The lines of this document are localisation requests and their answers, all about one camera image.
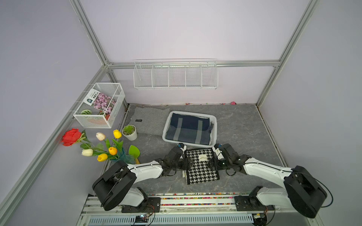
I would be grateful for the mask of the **small houndstooth scarf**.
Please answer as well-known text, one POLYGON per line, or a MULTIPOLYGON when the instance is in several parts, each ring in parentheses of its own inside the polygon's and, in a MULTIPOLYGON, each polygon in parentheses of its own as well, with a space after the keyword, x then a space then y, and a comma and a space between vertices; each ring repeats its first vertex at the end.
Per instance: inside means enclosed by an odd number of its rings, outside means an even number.
POLYGON ((212 149, 186 150, 185 156, 193 161, 192 166, 185 172, 188 185, 220 179, 219 172, 210 168, 210 164, 214 162, 214 152, 212 149))

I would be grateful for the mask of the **white plastic perforated basket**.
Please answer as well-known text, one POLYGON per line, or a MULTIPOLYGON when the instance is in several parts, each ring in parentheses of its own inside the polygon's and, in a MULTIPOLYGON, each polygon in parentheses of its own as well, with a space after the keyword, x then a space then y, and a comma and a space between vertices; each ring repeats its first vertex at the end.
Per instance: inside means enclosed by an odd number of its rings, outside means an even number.
POLYGON ((211 148, 216 144, 217 119, 213 115, 172 111, 162 138, 169 143, 211 148))

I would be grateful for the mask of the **navy blue striped scarf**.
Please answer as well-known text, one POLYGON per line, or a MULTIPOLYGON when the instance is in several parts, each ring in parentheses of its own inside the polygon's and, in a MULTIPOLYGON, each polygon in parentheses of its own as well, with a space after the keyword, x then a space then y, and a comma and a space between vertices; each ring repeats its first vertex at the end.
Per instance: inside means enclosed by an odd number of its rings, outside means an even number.
POLYGON ((172 113, 166 130, 166 140, 178 143, 209 145, 213 124, 210 117, 172 113))

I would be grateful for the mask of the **grey scarf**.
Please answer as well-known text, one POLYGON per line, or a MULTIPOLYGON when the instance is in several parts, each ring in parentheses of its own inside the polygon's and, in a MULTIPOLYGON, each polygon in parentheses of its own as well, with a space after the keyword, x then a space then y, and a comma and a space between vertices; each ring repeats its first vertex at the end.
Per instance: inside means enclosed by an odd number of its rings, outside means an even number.
POLYGON ((170 109, 135 108, 129 124, 136 127, 137 133, 162 136, 170 114, 170 109))

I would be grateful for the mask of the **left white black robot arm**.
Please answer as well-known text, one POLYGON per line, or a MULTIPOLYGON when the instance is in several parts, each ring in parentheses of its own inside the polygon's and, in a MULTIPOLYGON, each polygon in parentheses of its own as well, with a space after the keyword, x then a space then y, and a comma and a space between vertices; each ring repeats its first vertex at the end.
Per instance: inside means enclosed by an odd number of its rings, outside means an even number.
POLYGON ((127 164, 124 161, 114 163, 92 185, 101 207, 110 211, 121 205, 129 212, 142 212, 150 209, 156 212, 160 199, 151 199, 140 188, 133 185, 148 179, 159 179, 171 176, 171 172, 192 169, 194 161, 185 154, 186 145, 173 147, 162 159, 149 163, 127 164))

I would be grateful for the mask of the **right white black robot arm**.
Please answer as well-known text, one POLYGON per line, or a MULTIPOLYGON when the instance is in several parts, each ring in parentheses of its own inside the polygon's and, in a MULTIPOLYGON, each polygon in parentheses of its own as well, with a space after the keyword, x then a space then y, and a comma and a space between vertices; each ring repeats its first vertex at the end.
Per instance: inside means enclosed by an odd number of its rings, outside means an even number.
POLYGON ((212 170, 232 169, 234 173, 256 176, 279 188, 257 186, 248 195, 235 198, 238 211, 266 211, 278 206, 294 209, 307 218, 315 218, 328 195, 304 167, 286 168, 264 163, 249 155, 239 155, 230 144, 216 144, 212 148, 212 170))

